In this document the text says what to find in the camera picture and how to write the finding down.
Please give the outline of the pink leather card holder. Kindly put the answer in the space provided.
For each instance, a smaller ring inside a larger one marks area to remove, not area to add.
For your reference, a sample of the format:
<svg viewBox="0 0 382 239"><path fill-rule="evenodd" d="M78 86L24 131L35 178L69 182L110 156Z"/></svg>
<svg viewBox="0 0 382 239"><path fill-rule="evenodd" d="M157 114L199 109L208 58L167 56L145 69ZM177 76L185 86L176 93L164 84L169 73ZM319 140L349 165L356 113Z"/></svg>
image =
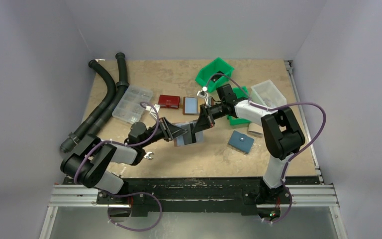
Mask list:
<svg viewBox="0 0 382 239"><path fill-rule="evenodd" d="M179 126L182 129L185 129L187 131L186 134L183 134L174 140L175 147L202 143L204 141L202 131L197 133L192 133L192 130L195 127L195 123L196 121L194 120L194 121L179 122L174 124L175 126Z"/></svg>

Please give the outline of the black VIP card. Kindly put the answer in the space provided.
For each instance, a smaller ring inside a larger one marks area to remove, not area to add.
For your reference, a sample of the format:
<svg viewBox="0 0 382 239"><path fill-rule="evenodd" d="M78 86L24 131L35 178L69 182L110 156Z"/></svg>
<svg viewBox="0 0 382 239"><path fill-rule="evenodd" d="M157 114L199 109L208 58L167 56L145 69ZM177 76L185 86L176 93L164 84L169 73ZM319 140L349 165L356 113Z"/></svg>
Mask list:
<svg viewBox="0 0 382 239"><path fill-rule="evenodd" d="M222 71L218 71L215 76L213 76L213 80L217 81L219 78L223 77L224 73Z"/></svg>

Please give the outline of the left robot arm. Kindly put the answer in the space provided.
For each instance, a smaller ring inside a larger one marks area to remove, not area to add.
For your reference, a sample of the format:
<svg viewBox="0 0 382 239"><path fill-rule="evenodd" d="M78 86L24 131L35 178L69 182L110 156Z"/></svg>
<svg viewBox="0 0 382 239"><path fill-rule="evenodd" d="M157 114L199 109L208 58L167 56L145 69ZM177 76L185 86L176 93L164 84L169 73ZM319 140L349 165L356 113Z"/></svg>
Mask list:
<svg viewBox="0 0 382 239"><path fill-rule="evenodd" d="M60 169L74 179L76 184L87 188L98 188L111 194L126 194L127 182L107 170L111 162L135 166L151 152L145 147L158 141L172 141L188 129L170 123L165 117L156 121L152 127L143 122L134 123L124 143L102 141L89 134L62 161Z"/></svg>

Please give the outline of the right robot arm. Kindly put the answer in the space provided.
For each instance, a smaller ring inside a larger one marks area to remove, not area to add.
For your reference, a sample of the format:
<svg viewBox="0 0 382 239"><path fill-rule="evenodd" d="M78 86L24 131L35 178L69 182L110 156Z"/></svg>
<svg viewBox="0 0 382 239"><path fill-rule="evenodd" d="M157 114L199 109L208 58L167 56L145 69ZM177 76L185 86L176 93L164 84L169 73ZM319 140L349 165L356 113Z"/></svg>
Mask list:
<svg viewBox="0 0 382 239"><path fill-rule="evenodd" d="M270 153L261 184L269 189L281 187L287 161L305 144L305 136L292 109L286 106L270 109L249 98L238 98L229 84L218 87L216 91L220 102L212 106L200 105L193 133L214 127L215 120L224 116L245 119L261 126Z"/></svg>

